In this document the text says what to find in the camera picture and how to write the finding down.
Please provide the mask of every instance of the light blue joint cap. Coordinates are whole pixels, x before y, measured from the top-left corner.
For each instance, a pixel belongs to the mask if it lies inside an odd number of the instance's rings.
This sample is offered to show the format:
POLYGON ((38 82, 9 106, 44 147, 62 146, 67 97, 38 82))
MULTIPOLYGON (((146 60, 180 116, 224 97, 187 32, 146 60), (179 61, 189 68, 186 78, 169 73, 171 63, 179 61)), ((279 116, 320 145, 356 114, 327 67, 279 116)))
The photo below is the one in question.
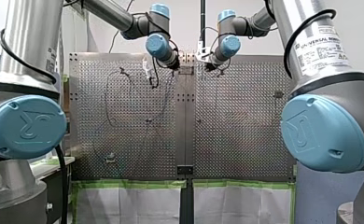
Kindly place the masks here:
POLYGON ((328 98, 305 94, 282 113, 287 149, 303 165, 324 172, 351 173, 364 167, 364 133, 355 119, 328 98))
POLYGON ((240 40, 235 35, 228 35, 220 43, 220 52, 227 58, 234 56, 241 47, 240 40))
POLYGON ((25 95, 0 105, 0 157, 28 160, 52 151, 66 131, 65 114, 47 97, 25 95))
POLYGON ((221 22, 228 17, 235 17, 235 11, 232 9, 225 9, 217 16, 217 22, 221 22))
POLYGON ((147 38, 147 52, 157 59, 167 54, 168 47, 168 41, 162 35, 153 34, 147 38))
POLYGON ((168 8, 168 6, 166 6, 165 4, 159 4, 159 3, 153 4, 150 7, 150 11, 156 12, 170 19, 170 8, 168 8))

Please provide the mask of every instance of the black pole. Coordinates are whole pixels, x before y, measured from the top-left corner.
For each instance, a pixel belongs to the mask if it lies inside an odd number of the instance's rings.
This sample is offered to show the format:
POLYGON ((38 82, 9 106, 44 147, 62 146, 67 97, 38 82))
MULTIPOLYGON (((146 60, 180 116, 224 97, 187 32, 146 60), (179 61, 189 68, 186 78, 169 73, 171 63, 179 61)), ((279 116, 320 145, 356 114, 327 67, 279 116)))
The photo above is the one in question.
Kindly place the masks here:
POLYGON ((205 46, 205 30, 203 30, 205 28, 205 0, 201 0, 202 1, 202 13, 201 13, 201 25, 202 27, 200 28, 200 32, 202 35, 202 41, 203 41, 203 45, 205 46))

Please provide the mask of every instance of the green tape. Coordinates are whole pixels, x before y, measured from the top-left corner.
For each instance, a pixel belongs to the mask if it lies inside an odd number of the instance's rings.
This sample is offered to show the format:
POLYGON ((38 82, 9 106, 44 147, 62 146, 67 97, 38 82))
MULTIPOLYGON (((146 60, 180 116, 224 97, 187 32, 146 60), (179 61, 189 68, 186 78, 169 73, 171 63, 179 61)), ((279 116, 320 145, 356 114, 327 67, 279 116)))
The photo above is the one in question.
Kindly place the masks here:
POLYGON ((226 187, 244 187, 256 189, 290 189, 290 224, 295 223, 295 202, 296 202, 296 185, 295 183, 285 182, 261 182, 246 180, 193 180, 194 188, 226 188, 226 187))
POLYGON ((72 185, 72 224, 77 224, 77 195, 79 194, 79 188, 77 186, 72 185))
POLYGON ((278 182, 261 182, 247 180, 193 180, 194 188, 225 188, 225 187, 245 187, 256 189, 292 189, 294 185, 278 182))
POLYGON ((291 188, 291 201, 290 201, 290 224, 295 224, 295 202, 296 202, 296 185, 293 184, 289 184, 291 186, 293 186, 293 188, 291 188))
POLYGON ((72 185, 79 189, 182 189, 186 181, 98 180, 74 181, 72 185))

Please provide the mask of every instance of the metal pole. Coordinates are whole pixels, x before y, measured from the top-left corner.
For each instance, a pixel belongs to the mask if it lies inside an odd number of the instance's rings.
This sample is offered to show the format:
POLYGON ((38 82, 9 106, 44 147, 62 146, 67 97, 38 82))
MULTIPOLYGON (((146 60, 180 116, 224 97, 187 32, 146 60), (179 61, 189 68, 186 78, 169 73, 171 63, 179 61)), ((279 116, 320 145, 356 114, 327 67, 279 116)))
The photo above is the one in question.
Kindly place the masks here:
POLYGON ((120 31, 127 31, 133 24, 133 16, 112 0, 85 0, 84 8, 120 31))
POLYGON ((203 45, 205 46, 205 31, 203 29, 205 28, 205 0, 201 0, 201 28, 200 32, 202 32, 200 35, 202 36, 203 45))

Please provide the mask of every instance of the cable clip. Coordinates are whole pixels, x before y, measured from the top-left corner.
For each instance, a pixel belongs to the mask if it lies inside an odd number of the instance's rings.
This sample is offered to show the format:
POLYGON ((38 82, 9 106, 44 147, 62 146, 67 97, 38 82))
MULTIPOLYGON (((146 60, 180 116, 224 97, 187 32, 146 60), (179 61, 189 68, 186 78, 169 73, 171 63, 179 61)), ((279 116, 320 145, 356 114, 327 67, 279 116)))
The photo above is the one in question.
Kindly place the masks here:
POLYGON ((142 68, 144 69, 145 74, 147 75, 147 79, 151 80, 153 78, 152 76, 153 67, 149 67, 147 63, 147 58, 144 58, 142 60, 142 68))

